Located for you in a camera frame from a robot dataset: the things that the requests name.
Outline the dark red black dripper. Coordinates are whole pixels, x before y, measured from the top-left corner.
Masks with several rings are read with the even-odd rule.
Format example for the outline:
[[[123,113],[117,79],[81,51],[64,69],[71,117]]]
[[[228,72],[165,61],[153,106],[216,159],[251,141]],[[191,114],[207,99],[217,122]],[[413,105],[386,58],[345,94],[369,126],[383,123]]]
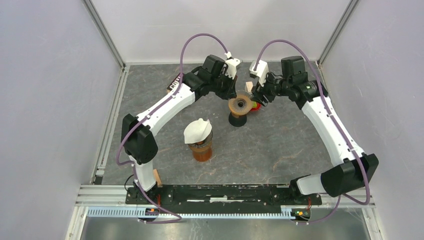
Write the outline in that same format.
[[[234,127],[242,127],[247,123],[247,115],[237,115],[231,112],[228,116],[228,121]]]

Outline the white paper coffee filter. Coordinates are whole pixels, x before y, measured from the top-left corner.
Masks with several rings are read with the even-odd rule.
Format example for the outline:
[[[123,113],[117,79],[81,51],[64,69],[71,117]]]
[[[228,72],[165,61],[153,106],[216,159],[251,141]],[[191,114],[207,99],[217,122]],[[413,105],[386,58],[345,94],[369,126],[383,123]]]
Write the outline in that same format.
[[[204,141],[212,132],[212,125],[209,120],[192,121],[183,131],[184,143],[195,144]]]

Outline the dark glass dripper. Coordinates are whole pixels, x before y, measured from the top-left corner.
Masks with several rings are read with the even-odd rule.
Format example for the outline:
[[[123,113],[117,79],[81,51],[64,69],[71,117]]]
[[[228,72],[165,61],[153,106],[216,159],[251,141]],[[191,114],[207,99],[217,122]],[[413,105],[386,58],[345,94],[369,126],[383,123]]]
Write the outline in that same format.
[[[204,140],[202,140],[200,142],[190,143],[190,144],[188,144],[188,146],[192,147],[192,148],[197,148],[197,149],[198,148],[204,148],[209,143],[212,142],[212,139],[213,139],[213,132],[211,131],[210,134]]]

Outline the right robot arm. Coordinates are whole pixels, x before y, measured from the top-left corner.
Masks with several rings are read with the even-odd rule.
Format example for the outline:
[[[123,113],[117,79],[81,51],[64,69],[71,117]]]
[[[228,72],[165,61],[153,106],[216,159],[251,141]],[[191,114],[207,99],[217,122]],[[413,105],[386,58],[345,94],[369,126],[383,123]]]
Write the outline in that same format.
[[[331,197],[345,195],[365,187],[377,169],[375,154],[366,154],[340,122],[325,88],[317,80],[309,80],[301,56],[281,59],[282,74],[269,70],[267,62],[253,61],[249,71],[258,78],[252,88],[253,100],[263,106],[275,97],[288,97],[312,122],[323,141],[333,167],[322,173],[290,181],[289,199],[302,204],[309,195],[326,193]]]

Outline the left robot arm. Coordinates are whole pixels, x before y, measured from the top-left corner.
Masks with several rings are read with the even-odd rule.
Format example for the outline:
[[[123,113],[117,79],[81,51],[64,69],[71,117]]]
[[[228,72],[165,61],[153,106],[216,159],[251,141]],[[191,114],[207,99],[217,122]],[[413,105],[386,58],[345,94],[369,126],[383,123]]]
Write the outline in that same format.
[[[137,196],[145,204],[157,198],[153,170],[153,159],[158,153],[157,133],[177,113],[209,93],[215,93],[222,100],[234,99],[240,63],[237,58],[223,60],[209,55],[201,66],[177,77],[178,84],[155,105],[137,116],[127,114],[123,118],[121,142],[134,164],[136,186],[139,187]]]

